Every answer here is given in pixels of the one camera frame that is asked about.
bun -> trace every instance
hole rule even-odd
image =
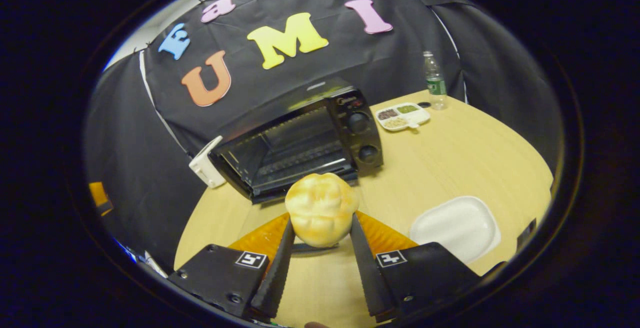
[[[343,239],[358,205],[354,189],[334,173],[305,176],[285,198],[295,234],[313,247],[330,247]]]

toaster oven handle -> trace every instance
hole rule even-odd
[[[224,177],[220,175],[220,172],[213,166],[208,156],[220,141],[222,141],[221,135],[206,144],[189,163],[189,168],[210,188],[218,187],[226,182]]]

white plate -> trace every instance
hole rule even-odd
[[[402,107],[402,106],[413,106],[417,110],[413,110],[408,113],[401,113],[400,111],[398,111],[398,107]],[[379,119],[377,115],[380,114],[380,112],[385,110],[392,110],[397,114],[397,116],[386,118],[386,119]],[[387,126],[387,123],[389,121],[393,121],[394,119],[398,119],[398,118],[404,119],[406,121],[406,125],[401,125],[397,127]],[[377,110],[375,112],[375,119],[377,119],[378,123],[382,127],[384,127],[385,130],[390,130],[390,131],[400,131],[400,130],[404,130],[407,127],[418,128],[419,125],[428,121],[429,118],[430,118],[429,112],[425,111],[425,109],[416,105],[415,103],[409,103],[409,102],[400,103],[399,105],[393,105],[384,109]]]
[[[438,242],[465,264],[489,253],[501,241],[494,215],[480,198],[461,196],[421,214],[409,231],[418,244]]]

toaster oven knob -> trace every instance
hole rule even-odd
[[[372,164],[375,163],[376,158],[378,157],[378,149],[374,146],[364,146],[360,149],[358,153],[358,158],[365,163]]]
[[[363,113],[354,113],[349,116],[347,125],[349,126],[349,130],[353,133],[359,134],[366,131],[369,127],[369,117]]]

orange object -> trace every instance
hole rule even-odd
[[[89,183],[89,190],[91,191],[91,196],[93,196],[93,202],[96,207],[100,207],[109,201],[102,182]]]
[[[410,240],[402,233],[394,230],[377,219],[367,216],[366,214],[356,211],[358,221],[362,226],[368,246],[373,253],[373,257],[377,253],[395,251],[398,249],[407,249],[417,247],[418,244]]]
[[[187,86],[189,94],[193,102],[201,107],[213,105],[220,98],[223,98],[229,87],[231,87],[231,76],[225,64],[225,51],[218,51],[206,59],[205,64],[213,68],[217,77],[217,86],[213,89],[207,89],[202,82],[200,73],[201,67],[196,67],[189,71],[183,78],[182,84]]]
[[[285,213],[247,233],[232,243],[229,248],[267,255],[269,257],[267,271],[269,271],[288,222],[289,214]]]

